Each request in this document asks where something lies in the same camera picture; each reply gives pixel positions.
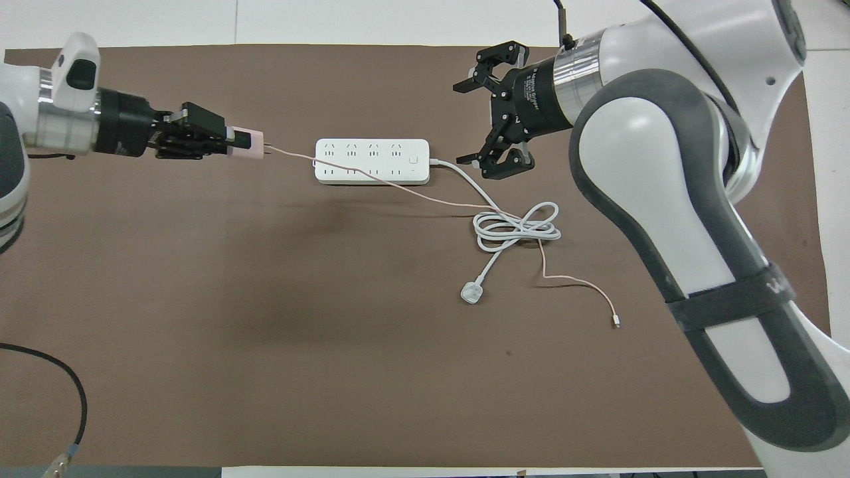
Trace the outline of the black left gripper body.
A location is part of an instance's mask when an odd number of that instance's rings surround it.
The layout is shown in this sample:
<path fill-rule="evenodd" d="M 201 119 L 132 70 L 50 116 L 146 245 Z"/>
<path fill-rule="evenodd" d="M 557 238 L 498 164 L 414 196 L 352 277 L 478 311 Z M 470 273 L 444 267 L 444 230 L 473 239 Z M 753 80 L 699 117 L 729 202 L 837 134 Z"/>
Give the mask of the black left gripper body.
<path fill-rule="evenodd" d="M 158 111 L 141 96 L 98 90 L 98 153 L 139 157 L 145 152 L 155 123 L 172 114 Z"/>

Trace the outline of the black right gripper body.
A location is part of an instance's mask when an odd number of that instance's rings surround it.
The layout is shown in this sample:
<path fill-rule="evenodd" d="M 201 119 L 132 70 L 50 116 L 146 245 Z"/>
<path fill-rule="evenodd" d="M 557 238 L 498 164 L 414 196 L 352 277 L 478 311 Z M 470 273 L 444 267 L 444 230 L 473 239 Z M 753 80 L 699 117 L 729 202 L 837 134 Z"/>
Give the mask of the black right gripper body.
<path fill-rule="evenodd" d="M 554 84 L 555 57 L 508 70 L 502 84 L 508 97 L 491 100 L 491 117 L 501 121 L 507 116 L 507 127 L 501 131 L 506 140 L 529 140 L 572 127 L 562 112 Z"/>

